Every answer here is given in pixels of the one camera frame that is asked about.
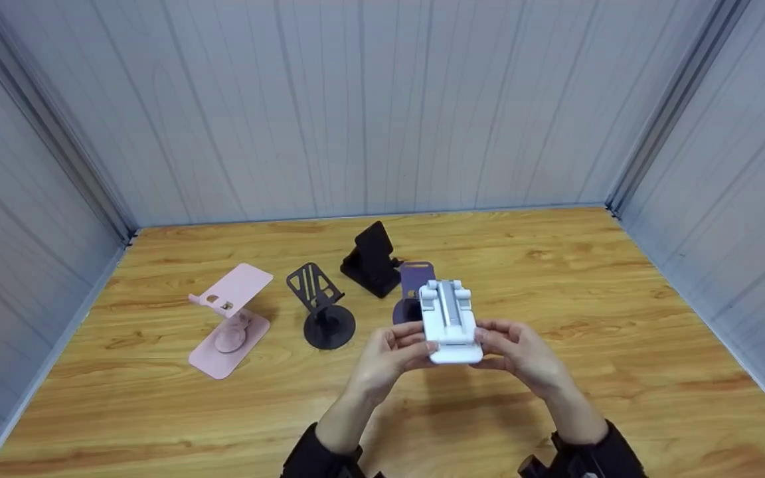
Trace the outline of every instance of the black sleeve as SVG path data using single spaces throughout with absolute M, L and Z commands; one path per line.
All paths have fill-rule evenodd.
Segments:
M 643 465 L 619 429 L 607 421 L 608 431 L 595 445 L 570 445 L 555 432 L 551 440 L 556 457 L 549 476 L 583 476 L 586 473 L 607 478 L 644 478 Z
M 282 478 L 338 478 L 345 469 L 356 467 L 362 448 L 352 455 L 339 455 L 327 450 L 315 435 L 317 424 L 306 429 L 294 450 L 282 465 Z

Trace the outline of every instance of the round base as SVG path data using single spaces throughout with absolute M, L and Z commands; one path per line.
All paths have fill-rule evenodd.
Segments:
M 316 349 L 331 351 L 347 344 L 356 332 L 356 320 L 353 314 L 340 305 L 330 305 L 325 309 L 328 323 L 319 321 L 315 314 L 306 317 L 303 335 L 306 341 Z
M 237 351 L 245 340 L 246 330 L 242 329 L 239 324 L 233 324 L 216 334 L 214 347 L 221 354 L 231 354 Z
M 392 323 L 417 323 L 422 320 L 421 303 L 415 299 L 401 299 L 394 305 Z

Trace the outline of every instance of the black phone stand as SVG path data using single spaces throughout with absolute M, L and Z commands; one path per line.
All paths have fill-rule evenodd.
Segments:
M 353 338 L 356 331 L 353 314 L 335 305 L 344 297 L 344 293 L 335 287 L 318 264 L 304 264 L 292 272 L 285 282 L 309 311 L 309 317 L 303 323 L 303 335 L 310 345 L 330 351 L 347 344 Z
M 356 236 L 355 242 L 356 247 L 341 264 L 341 272 L 382 299 L 400 284 L 397 268 L 403 261 L 389 257 L 394 246 L 380 221 Z

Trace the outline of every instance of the purple phone stand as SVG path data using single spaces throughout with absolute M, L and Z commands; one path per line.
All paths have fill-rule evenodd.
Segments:
M 433 264 L 426 260 L 405 262 L 400 265 L 400 287 L 403 297 L 394 306 L 392 322 L 395 325 L 409 321 L 410 313 L 416 314 L 413 320 L 421 320 L 421 306 L 417 301 L 418 290 L 421 288 L 421 285 L 427 284 L 427 281 L 431 281 L 431 279 L 435 279 L 435 269 Z M 412 302 L 417 306 L 414 312 L 407 306 Z

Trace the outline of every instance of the pink phone stand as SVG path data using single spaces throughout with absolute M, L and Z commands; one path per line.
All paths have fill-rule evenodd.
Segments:
M 188 356 L 191 365 L 218 380 L 228 377 L 270 328 L 264 317 L 243 306 L 273 278 L 250 264 L 239 264 L 203 295 L 188 294 L 191 302 L 211 307 L 224 317 Z

